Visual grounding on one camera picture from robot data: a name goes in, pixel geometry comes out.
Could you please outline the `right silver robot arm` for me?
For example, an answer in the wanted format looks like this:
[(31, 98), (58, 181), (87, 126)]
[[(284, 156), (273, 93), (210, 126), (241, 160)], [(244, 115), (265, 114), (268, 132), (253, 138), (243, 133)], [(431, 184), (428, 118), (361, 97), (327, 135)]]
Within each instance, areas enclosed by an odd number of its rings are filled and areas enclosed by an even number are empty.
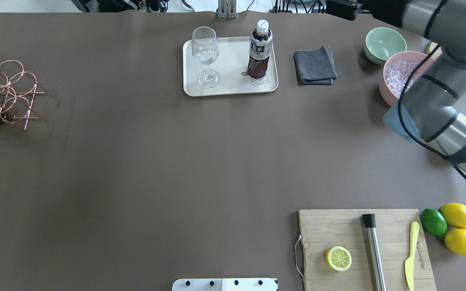
[(326, 13), (353, 20), (369, 11), (384, 23), (438, 44), (442, 55), (385, 115), (389, 127), (442, 157), (466, 178), (466, 0), (328, 0)]

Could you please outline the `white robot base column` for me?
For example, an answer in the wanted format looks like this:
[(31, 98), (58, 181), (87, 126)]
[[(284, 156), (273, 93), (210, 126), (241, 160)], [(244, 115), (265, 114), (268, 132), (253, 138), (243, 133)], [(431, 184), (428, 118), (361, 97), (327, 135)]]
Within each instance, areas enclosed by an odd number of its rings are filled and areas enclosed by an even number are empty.
[(276, 278), (180, 278), (172, 291), (278, 291)]

